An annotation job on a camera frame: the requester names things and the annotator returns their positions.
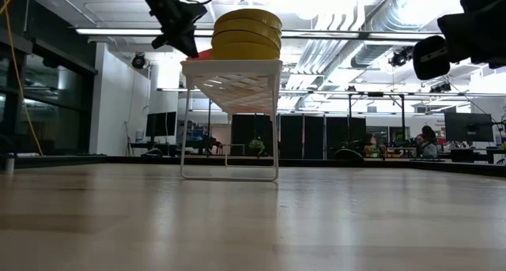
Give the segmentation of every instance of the white wall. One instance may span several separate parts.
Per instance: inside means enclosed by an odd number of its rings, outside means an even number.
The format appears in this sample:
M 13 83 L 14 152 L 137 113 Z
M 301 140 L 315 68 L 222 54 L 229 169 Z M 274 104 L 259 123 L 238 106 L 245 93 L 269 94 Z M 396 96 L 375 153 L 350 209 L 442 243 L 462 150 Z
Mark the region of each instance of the white wall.
M 111 54 L 104 43 L 97 44 L 95 68 L 99 74 L 93 88 L 89 151 L 124 156 L 127 128 L 132 141 L 136 130 L 145 130 L 149 80 Z
M 186 98 L 180 98 L 177 104 L 177 119 L 184 120 L 184 112 L 186 110 Z M 193 99 L 190 103 L 190 109 L 209 109 L 209 100 L 208 99 Z M 220 110 L 220 108 L 216 104 L 211 105 L 211 110 Z M 188 112 L 188 120 L 192 122 L 207 124 L 209 120 L 208 112 Z M 228 117 L 224 112 L 211 112 L 211 124 L 227 124 Z

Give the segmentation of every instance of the black curtain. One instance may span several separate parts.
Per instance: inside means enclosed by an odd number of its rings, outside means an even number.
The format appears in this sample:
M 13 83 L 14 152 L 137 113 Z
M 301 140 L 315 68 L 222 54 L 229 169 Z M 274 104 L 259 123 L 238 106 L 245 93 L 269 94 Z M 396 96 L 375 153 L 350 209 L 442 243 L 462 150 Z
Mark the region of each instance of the black curtain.
M 281 117 L 281 155 L 282 159 L 302 159 L 302 116 Z
M 304 158 L 323 159 L 323 117 L 304 117 Z
M 365 134 L 365 118 L 351 118 L 351 141 L 362 141 Z
M 327 159 L 333 160 L 334 154 L 348 141 L 348 118 L 327 117 Z
M 242 156 L 244 145 L 247 156 L 256 156 L 249 149 L 252 140 L 258 139 L 265 145 L 264 152 L 272 156 L 272 122 L 267 115 L 234 115 L 232 117 L 232 144 L 231 156 Z

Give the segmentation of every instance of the red object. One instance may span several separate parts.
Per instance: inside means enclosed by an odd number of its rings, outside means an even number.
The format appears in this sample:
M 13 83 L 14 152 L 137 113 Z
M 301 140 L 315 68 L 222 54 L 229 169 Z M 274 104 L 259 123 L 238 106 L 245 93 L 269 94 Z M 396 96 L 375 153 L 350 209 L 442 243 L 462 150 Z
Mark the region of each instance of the red object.
M 200 53 L 198 53 L 198 58 L 190 58 L 190 57 L 188 57 L 187 61 L 207 61 L 207 60 L 212 59 L 211 58 L 211 54 L 212 53 L 213 53 L 213 49 L 201 51 Z

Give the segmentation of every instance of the potted plant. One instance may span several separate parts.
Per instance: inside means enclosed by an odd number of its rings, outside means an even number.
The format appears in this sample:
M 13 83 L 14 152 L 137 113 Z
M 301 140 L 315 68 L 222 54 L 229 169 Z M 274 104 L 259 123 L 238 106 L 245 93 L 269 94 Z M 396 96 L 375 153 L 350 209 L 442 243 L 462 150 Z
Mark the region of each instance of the potted plant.
M 260 140 L 251 140 L 248 147 L 258 158 L 260 158 L 260 154 L 262 154 L 263 150 L 266 148 L 263 141 Z
M 371 151 L 371 157 L 378 157 L 380 153 L 381 153 L 380 149 L 378 148 L 377 145 L 375 145 Z

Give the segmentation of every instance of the black camera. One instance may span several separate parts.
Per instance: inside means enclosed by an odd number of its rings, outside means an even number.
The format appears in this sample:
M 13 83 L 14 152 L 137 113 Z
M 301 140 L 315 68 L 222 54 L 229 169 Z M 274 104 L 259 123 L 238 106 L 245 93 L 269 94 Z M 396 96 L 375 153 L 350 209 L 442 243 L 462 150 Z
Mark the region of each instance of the black camera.
M 148 66 L 148 62 L 145 60 L 145 53 L 135 53 L 132 66 L 137 70 L 145 69 Z
M 464 13 L 437 20 L 444 35 L 431 36 L 413 49 L 417 77 L 430 80 L 445 75 L 451 62 L 470 58 L 491 69 L 506 66 L 506 0 L 460 0 Z

